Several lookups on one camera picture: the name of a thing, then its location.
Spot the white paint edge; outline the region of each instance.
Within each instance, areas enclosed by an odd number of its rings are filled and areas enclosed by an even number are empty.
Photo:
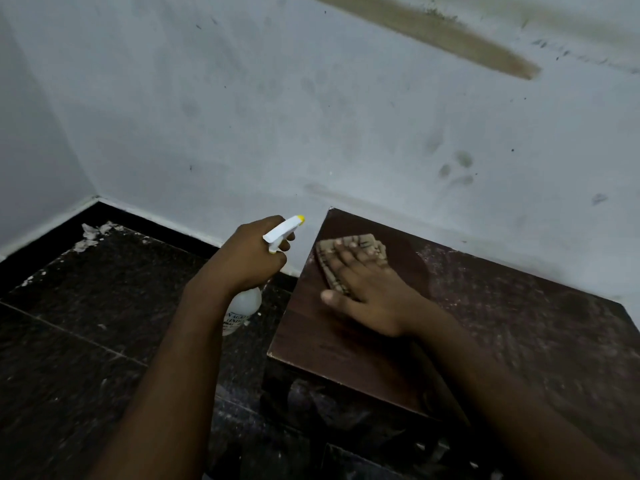
[[[20,238],[5,245],[2,249],[0,249],[0,262],[4,261],[5,259],[7,259],[7,257],[11,256],[11,254],[22,249],[36,239],[41,238],[49,231],[52,231],[56,227],[64,224],[83,210],[88,209],[98,200],[99,199],[97,195],[92,195],[91,197],[85,198],[79,203],[73,204],[73,206],[71,206],[68,210],[61,212],[57,216],[46,221],[44,224],[36,227],[36,229],[20,236]]]
[[[142,210],[137,207],[126,205],[119,201],[115,201],[115,200],[104,198],[104,197],[98,197],[98,201],[103,202],[107,205],[111,205],[112,207],[116,207],[117,209],[124,210],[125,212],[133,214],[135,216],[142,217],[143,219],[147,219],[155,224],[161,225],[162,227],[166,227],[168,229],[174,230],[181,234],[194,237],[199,241],[205,242],[206,244],[210,244],[217,248],[221,248],[222,245],[225,243],[225,240],[220,239],[219,237],[214,237],[214,236],[196,232],[193,229],[190,229],[180,224],[176,224],[175,222],[169,221],[164,217],[156,216],[151,212],[147,212],[146,210]],[[290,266],[288,263],[284,265],[284,267],[280,271],[284,274],[288,274],[289,276],[293,276],[294,278],[298,278],[300,276],[300,270],[295,269],[293,266]]]

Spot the wall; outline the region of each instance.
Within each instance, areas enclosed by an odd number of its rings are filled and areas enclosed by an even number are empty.
[[[101,196],[223,241],[330,205],[599,295],[640,288],[640,0],[407,0],[488,70],[316,0],[2,0]]]
[[[0,13],[0,260],[95,193]]]

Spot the person's left hand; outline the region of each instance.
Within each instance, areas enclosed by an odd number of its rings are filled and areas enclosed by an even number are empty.
[[[255,288],[276,274],[287,262],[284,253],[270,254],[262,236],[278,224],[282,216],[272,216],[243,224],[199,270],[185,287],[182,300],[193,306],[210,306],[210,299],[231,300],[241,291]],[[288,240],[295,239],[291,233]],[[291,246],[284,240],[280,249]]]

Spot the translucent plastic bottle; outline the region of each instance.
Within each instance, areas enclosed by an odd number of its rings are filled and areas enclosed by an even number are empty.
[[[262,293],[258,288],[238,293],[231,300],[231,304],[227,309],[225,320],[222,323],[222,336],[235,332],[245,320],[258,311],[261,304]]]

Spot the plaid cloth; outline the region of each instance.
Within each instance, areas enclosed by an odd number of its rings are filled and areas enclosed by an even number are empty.
[[[331,268],[329,268],[326,255],[327,251],[335,251],[334,242],[335,239],[316,242],[316,256],[318,263],[320,263],[320,268],[322,268],[326,282],[329,284],[329,288],[339,291],[344,295],[352,296],[349,288],[347,288],[347,286],[343,284],[336,275],[334,275]],[[376,250],[376,257],[387,261],[387,249],[385,245],[380,241],[376,241],[373,234],[350,235],[342,238],[342,243],[347,247],[349,247],[352,242],[356,242],[360,249],[365,250],[365,252],[369,248],[373,247]]]

